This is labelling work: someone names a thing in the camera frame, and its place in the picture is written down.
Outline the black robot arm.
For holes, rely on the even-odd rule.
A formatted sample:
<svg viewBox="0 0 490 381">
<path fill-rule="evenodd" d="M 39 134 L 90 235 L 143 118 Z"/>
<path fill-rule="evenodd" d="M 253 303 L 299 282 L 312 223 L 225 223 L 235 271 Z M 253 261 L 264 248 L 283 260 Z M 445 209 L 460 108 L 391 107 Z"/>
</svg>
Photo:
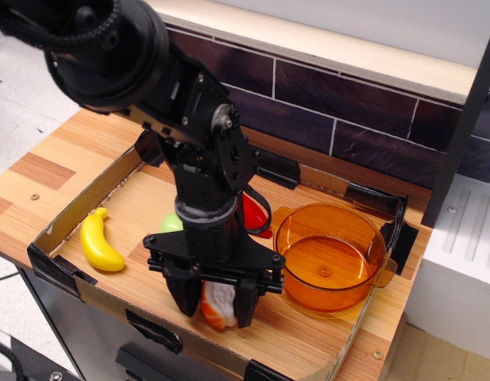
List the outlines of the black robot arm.
<svg viewBox="0 0 490 381">
<path fill-rule="evenodd" d="M 234 288 L 249 326 L 259 298 L 283 290 L 284 258 L 245 226 L 243 197 L 259 152 L 241 131 L 226 88 L 173 44 L 143 1 L 0 1 L 0 29 L 43 51 L 56 85 L 83 108 L 140 124 L 176 181 L 183 229 L 145 238 L 180 311 L 192 316 L 203 283 Z"/>
</svg>

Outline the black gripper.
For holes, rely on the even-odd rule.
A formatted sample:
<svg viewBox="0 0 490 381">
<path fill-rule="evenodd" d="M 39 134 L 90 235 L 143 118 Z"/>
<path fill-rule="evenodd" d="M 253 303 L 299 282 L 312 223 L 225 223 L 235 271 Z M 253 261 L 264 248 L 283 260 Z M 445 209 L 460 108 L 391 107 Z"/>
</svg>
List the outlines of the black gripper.
<svg viewBox="0 0 490 381">
<path fill-rule="evenodd" d="M 242 202 L 208 211 L 178 202 L 176 214 L 182 230 L 150 234 L 143 240 L 150 253 L 149 269 L 163 275 L 176 305 L 188 317 L 199 306 L 204 280 L 233 286 L 237 326 L 250 326 L 258 294 L 283 291 L 285 259 L 249 235 Z"/>
</svg>

